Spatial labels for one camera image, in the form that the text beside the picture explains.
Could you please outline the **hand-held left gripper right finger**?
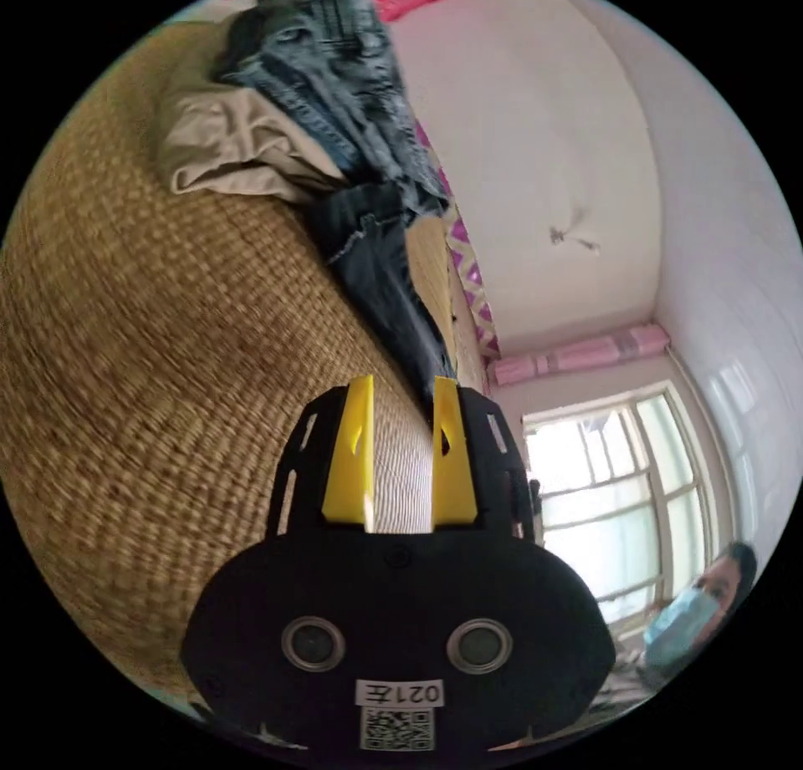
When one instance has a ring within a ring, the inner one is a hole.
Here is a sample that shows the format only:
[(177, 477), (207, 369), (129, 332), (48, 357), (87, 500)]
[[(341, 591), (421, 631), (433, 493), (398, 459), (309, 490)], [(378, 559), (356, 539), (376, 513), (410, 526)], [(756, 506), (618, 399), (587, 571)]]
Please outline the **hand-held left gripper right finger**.
[(472, 526), (478, 507), (456, 381), (437, 377), (432, 403), (432, 526)]

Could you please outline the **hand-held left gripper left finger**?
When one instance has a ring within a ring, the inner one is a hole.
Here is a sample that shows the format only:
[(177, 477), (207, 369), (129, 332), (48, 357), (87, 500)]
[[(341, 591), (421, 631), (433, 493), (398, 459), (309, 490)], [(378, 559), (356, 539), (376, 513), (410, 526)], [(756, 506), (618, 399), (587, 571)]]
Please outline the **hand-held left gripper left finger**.
[(335, 433), (322, 504), (330, 525), (375, 530), (374, 425), (374, 379), (358, 376), (345, 389)]

